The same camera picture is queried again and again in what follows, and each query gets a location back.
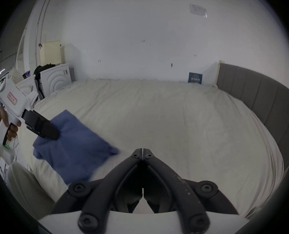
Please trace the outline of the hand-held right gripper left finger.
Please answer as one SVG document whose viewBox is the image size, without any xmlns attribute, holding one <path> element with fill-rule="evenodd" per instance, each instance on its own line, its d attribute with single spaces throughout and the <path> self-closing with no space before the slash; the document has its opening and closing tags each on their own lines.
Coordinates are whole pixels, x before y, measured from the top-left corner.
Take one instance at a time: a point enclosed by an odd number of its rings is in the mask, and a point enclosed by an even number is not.
<svg viewBox="0 0 289 234">
<path fill-rule="evenodd" d="M 110 211 L 133 213 L 139 204 L 141 162 L 142 149 L 136 149 L 103 179 L 71 183 L 51 214 L 81 211 L 77 219 L 81 231 L 106 231 Z"/>
</svg>

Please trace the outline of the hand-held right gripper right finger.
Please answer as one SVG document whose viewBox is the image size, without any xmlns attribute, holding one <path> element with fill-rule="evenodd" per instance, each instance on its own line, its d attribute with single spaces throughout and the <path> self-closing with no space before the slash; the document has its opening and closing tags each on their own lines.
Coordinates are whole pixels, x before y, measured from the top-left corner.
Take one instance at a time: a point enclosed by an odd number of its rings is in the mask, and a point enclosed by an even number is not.
<svg viewBox="0 0 289 234">
<path fill-rule="evenodd" d="M 149 149 L 143 150 L 143 162 L 144 199 L 154 213 L 177 212 L 183 233 L 205 233 L 210 227 L 206 212 L 239 214 L 214 182 L 183 179 Z"/>
</svg>

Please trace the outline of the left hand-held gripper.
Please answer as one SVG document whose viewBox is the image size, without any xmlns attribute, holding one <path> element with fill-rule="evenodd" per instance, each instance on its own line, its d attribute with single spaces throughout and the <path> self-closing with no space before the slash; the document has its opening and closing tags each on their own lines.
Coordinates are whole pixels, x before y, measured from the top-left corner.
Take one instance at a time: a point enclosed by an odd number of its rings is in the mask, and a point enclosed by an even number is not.
<svg viewBox="0 0 289 234">
<path fill-rule="evenodd" d="M 15 151 L 6 147 L 7 132 L 12 125 L 20 121 L 26 124 L 26 128 L 41 138 L 57 140 L 60 136 L 58 129 L 49 120 L 41 118 L 33 108 L 39 100 L 38 92 L 32 91 L 25 95 L 14 82 L 6 78 L 0 86 L 0 102 L 8 115 L 9 127 L 0 122 L 0 157 L 4 161 L 13 161 Z"/>
</svg>

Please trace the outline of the person's left hand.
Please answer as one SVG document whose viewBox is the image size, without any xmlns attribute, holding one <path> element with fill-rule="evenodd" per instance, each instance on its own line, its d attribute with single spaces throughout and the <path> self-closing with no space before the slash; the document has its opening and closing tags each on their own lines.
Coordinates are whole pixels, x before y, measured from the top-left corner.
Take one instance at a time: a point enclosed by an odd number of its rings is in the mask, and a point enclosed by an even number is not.
<svg viewBox="0 0 289 234">
<path fill-rule="evenodd" d="M 0 107 L 0 122 L 3 121 L 5 126 L 9 127 L 8 115 L 3 107 Z M 17 125 L 12 125 L 10 130 L 7 132 L 7 139 L 11 141 L 13 138 L 17 137 L 18 128 L 21 126 L 21 122 L 19 121 Z"/>
</svg>

